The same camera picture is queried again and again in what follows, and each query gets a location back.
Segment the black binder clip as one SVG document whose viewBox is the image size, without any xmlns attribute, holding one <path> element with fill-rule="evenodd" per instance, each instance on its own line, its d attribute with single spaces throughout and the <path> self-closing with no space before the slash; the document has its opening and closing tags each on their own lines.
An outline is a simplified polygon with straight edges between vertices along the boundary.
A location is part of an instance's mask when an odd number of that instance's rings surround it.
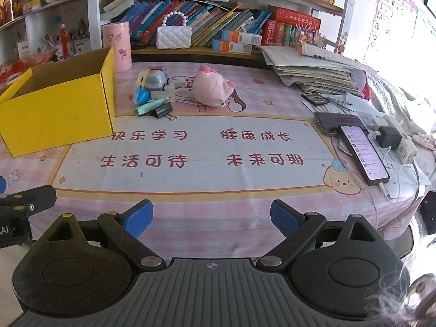
<svg viewBox="0 0 436 327">
<path fill-rule="evenodd" d="M 173 106 L 171 102 L 165 102 L 162 105 L 160 105 L 158 108 L 152 111 L 152 115 L 158 119 L 160 118 L 167 118 L 170 121 L 176 121 L 177 116 L 174 116 L 172 114 L 173 112 Z"/>
</svg>

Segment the mint green eraser case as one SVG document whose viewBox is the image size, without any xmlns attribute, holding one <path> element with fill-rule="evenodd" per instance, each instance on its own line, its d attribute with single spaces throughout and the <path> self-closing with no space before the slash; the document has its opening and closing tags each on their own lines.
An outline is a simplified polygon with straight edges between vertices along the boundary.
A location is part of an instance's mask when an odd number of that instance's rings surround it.
<svg viewBox="0 0 436 327">
<path fill-rule="evenodd" d="M 139 105 L 134 109 L 134 114 L 136 116 L 142 116 L 144 114 L 150 113 L 153 110 L 156 110 L 161 105 L 165 104 L 168 101 L 167 98 L 160 98 L 160 99 L 152 99 L 143 105 Z"/>
</svg>

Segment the grey toy car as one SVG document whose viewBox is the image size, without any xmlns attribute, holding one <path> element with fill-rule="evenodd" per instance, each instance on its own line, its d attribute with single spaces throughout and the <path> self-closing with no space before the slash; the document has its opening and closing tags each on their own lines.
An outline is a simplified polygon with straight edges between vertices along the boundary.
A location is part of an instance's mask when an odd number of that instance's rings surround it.
<svg viewBox="0 0 436 327">
<path fill-rule="evenodd" d="M 143 77 L 143 87 L 150 92 L 161 92 L 165 89 L 168 76 L 161 69 L 150 69 Z"/>
</svg>

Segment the pink plush pig toy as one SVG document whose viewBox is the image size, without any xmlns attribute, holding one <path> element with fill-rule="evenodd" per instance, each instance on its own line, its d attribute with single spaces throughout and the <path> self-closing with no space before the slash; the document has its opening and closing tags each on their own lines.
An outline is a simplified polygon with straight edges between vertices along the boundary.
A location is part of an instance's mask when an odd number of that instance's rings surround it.
<svg viewBox="0 0 436 327">
<path fill-rule="evenodd" d="M 223 107 L 235 88 L 232 81 L 202 64 L 192 82 L 193 97 L 202 105 Z"/>
</svg>

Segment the large white eraser block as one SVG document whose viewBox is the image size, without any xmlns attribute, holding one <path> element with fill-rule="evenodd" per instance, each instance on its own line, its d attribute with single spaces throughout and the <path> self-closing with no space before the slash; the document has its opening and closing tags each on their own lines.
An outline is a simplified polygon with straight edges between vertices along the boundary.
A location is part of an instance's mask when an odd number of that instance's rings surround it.
<svg viewBox="0 0 436 327">
<path fill-rule="evenodd" d="M 175 87 L 173 83 L 166 84 L 160 91 L 150 91 L 152 99 L 169 99 L 170 102 L 175 102 Z"/>
</svg>

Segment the smartphone with lit screen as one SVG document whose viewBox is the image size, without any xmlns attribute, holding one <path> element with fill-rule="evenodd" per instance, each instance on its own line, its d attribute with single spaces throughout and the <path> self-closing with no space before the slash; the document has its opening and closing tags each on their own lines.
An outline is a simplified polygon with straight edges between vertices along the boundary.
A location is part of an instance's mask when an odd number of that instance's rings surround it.
<svg viewBox="0 0 436 327">
<path fill-rule="evenodd" d="M 356 161 L 358 170 L 370 186 L 386 184 L 390 180 L 380 156 L 359 126 L 339 126 L 338 131 Z"/>
</svg>

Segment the dark tablet device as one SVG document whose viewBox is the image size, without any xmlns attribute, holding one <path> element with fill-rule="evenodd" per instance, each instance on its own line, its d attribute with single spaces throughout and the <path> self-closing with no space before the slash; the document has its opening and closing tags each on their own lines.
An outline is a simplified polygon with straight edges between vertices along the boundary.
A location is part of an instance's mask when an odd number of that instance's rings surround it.
<svg viewBox="0 0 436 327">
<path fill-rule="evenodd" d="M 355 115 L 315 112 L 313 116 L 326 134 L 336 134 L 341 126 L 357 126 L 366 135 L 369 133 L 361 119 Z"/>
</svg>

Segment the black charger plug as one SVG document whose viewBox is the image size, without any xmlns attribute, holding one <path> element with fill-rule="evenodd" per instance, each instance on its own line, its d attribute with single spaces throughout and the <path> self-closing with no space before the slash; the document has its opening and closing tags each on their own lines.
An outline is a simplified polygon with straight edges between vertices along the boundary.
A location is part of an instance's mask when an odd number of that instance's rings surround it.
<svg viewBox="0 0 436 327">
<path fill-rule="evenodd" d="M 376 135 L 376 141 L 378 145 L 386 149 L 391 147 L 391 149 L 396 149 L 402 140 L 401 133 L 395 127 L 381 126 L 378 128 L 378 133 Z"/>
</svg>

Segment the small black smartphone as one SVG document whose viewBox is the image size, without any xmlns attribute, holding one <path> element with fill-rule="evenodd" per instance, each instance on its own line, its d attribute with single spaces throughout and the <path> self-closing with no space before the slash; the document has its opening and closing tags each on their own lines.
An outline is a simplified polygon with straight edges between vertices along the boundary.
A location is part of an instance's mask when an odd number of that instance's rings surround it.
<svg viewBox="0 0 436 327">
<path fill-rule="evenodd" d="M 307 92 L 301 95 L 307 102 L 314 106 L 327 105 L 330 101 L 316 92 Z"/>
</svg>

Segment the white power strip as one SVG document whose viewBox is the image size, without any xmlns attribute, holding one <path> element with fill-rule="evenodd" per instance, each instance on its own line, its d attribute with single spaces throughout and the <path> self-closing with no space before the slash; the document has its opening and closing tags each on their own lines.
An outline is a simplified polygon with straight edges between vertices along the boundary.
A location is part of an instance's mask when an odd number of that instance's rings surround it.
<svg viewBox="0 0 436 327">
<path fill-rule="evenodd" d="M 398 147 L 395 149 L 399 160 L 403 164 L 412 164 L 417 156 L 417 148 L 414 145 L 412 138 L 407 135 L 398 121 L 390 115 L 384 115 L 383 118 L 395 128 L 401 135 L 401 140 Z"/>
</svg>

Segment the blue plastic toy piece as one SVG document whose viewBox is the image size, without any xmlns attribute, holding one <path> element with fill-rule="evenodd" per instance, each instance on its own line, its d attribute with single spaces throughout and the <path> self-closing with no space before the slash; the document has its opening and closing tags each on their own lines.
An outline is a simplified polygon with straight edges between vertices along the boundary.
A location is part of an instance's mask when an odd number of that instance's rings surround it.
<svg viewBox="0 0 436 327">
<path fill-rule="evenodd" d="M 152 96 L 144 86 L 139 85 L 133 94 L 133 102 L 135 105 L 143 105 L 151 100 Z"/>
</svg>

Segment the pink cylindrical canister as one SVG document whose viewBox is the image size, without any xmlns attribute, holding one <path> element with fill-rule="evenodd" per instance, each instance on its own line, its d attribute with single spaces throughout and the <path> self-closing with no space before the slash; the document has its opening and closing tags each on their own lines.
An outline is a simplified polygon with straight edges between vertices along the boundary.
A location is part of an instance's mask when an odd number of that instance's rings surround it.
<svg viewBox="0 0 436 327">
<path fill-rule="evenodd" d="M 114 49 L 116 72 L 132 68 L 132 50 L 129 22 L 111 23 L 102 27 L 104 47 Z"/>
</svg>

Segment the orange-blue white box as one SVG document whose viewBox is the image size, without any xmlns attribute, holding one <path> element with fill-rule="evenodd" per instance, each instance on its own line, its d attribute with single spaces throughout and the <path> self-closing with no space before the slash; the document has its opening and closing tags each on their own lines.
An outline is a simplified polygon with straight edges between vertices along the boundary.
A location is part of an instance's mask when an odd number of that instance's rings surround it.
<svg viewBox="0 0 436 327">
<path fill-rule="evenodd" d="M 232 52 L 236 54 L 249 55 L 252 52 L 253 46 L 231 41 L 221 41 L 218 39 L 212 40 L 212 50 L 217 52 Z"/>
<path fill-rule="evenodd" d="M 251 46 L 259 46 L 262 43 L 261 35 L 230 30 L 223 30 L 221 39 L 226 42 L 249 44 Z"/>
</svg>

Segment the upper orange-blue white box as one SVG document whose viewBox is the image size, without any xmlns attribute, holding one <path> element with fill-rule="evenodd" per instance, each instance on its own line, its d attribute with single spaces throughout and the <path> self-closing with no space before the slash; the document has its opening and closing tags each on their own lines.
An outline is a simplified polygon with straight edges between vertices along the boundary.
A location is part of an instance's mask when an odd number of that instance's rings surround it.
<svg viewBox="0 0 436 327">
<path fill-rule="evenodd" d="M 261 35 L 230 30 L 223 30 L 221 39 L 226 42 L 249 44 L 251 46 L 259 46 L 262 43 Z"/>
</svg>

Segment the large red dictionary book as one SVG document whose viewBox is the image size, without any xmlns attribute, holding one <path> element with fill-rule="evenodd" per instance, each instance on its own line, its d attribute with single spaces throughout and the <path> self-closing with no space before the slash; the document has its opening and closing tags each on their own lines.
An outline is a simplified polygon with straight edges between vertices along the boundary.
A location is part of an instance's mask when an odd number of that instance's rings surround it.
<svg viewBox="0 0 436 327">
<path fill-rule="evenodd" d="M 321 20 L 301 13 L 296 10 L 289 10 L 283 7 L 271 7 L 273 19 L 277 22 L 282 22 L 302 30 L 310 30 L 319 32 Z"/>
</svg>

